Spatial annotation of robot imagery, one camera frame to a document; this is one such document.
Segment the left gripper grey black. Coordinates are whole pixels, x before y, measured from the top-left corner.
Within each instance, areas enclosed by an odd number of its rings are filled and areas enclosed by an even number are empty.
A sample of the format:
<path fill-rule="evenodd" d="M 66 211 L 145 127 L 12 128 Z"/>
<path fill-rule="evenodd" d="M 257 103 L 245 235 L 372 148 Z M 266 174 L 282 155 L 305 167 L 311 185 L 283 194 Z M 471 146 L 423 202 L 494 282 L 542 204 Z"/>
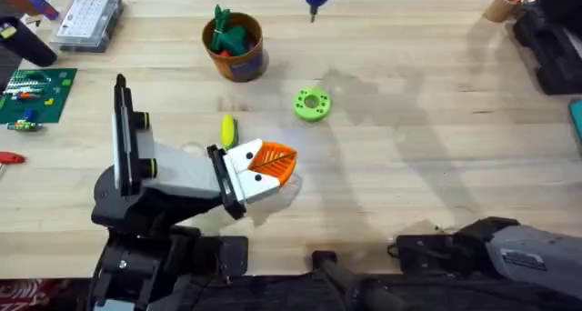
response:
<path fill-rule="evenodd" d="M 157 143 L 134 115 L 113 114 L 111 123 L 114 161 L 95 183 L 92 222 L 121 234 L 166 236 L 218 206 L 239 219 L 245 203 L 276 193 L 296 166 L 296 150 L 275 142 L 255 139 L 227 152 L 211 145 L 202 156 Z"/>

